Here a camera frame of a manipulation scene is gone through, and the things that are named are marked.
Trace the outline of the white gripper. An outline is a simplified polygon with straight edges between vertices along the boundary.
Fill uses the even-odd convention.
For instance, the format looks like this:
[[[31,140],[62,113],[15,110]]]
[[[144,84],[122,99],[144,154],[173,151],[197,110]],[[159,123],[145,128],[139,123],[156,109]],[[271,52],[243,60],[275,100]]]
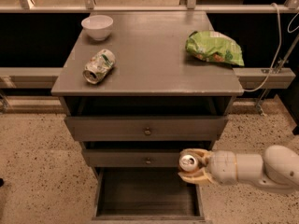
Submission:
[[[205,149],[188,148],[180,152],[180,157],[184,154],[193,155],[198,160],[198,167],[207,166],[210,174],[204,168],[193,173],[179,172],[178,175],[183,181],[195,185],[214,184],[215,181],[222,185],[233,185],[237,182],[234,152],[220,150],[211,155],[211,152]]]

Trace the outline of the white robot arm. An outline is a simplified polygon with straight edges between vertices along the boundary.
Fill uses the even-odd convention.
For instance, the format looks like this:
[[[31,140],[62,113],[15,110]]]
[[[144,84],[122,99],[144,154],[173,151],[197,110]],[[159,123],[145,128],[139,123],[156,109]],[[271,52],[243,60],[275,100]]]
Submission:
[[[274,145],[263,155],[188,148],[180,152],[180,178],[195,185],[243,183],[281,194],[299,190],[299,155]]]

